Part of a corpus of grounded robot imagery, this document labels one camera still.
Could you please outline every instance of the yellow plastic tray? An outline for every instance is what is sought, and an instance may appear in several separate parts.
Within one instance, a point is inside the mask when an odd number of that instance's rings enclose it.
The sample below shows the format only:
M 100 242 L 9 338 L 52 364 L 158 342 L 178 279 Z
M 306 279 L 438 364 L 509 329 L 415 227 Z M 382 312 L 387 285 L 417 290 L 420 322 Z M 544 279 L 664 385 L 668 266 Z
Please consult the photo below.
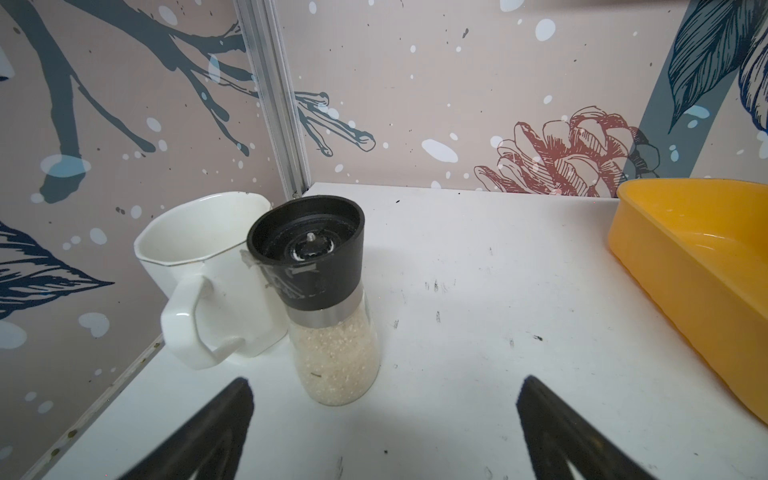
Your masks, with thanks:
M 618 196 L 611 250 L 768 423 L 768 185 L 632 180 Z

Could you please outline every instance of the grinder lid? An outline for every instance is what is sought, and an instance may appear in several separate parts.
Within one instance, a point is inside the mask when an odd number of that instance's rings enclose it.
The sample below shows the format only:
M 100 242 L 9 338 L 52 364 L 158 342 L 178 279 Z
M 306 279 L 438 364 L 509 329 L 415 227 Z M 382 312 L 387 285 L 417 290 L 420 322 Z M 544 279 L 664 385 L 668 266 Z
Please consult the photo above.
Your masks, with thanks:
M 342 302 L 360 283 L 365 222 L 351 200 L 304 197 L 264 214 L 246 243 L 287 306 L 321 310 Z

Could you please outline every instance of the floral wallpaper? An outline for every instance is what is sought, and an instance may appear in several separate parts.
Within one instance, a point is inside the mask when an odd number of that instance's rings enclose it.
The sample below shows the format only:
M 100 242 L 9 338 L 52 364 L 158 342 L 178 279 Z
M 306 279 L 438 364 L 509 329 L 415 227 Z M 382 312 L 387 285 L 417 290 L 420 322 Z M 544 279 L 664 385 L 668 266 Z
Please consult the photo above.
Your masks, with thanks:
M 314 181 L 596 197 L 639 177 L 768 182 L 766 2 L 277 8 L 294 88 L 365 126 L 358 148 L 307 132 Z
M 285 196 L 231 2 L 0 0 L 0 104 L 0 478 L 21 478 L 160 334 L 144 227 Z

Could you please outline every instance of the rice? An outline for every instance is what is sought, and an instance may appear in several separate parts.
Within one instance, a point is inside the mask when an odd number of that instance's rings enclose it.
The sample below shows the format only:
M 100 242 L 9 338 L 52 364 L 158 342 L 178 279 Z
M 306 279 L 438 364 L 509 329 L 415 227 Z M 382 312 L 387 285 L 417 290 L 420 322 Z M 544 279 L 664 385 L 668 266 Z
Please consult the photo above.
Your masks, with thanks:
M 296 370 L 307 393 L 328 406 L 354 402 L 379 373 L 376 328 L 367 314 L 366 297 L 343 322 L 312 329 L 290 322 Z

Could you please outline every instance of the white tabletop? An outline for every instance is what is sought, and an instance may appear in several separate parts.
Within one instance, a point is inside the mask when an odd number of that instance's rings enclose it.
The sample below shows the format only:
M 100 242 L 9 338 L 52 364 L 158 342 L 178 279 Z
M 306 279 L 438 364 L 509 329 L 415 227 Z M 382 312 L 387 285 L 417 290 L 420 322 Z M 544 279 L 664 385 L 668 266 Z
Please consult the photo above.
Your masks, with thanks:
M 246 366 L 197 372 L 163 349 L 47 480 L 118 477 L 237 376 L 256 406 L 237 478 L 338 479 L 340 459 L 352 480 L 534 478 L 515 408 L 531 374 L 658 478 L 768 478 L 768 428 L 607 249 L 617 200 L 310 194 L 366 214 L 363 282 L 383 351 L 373 387 L 348 406 L 313 402 L 287 338 Z

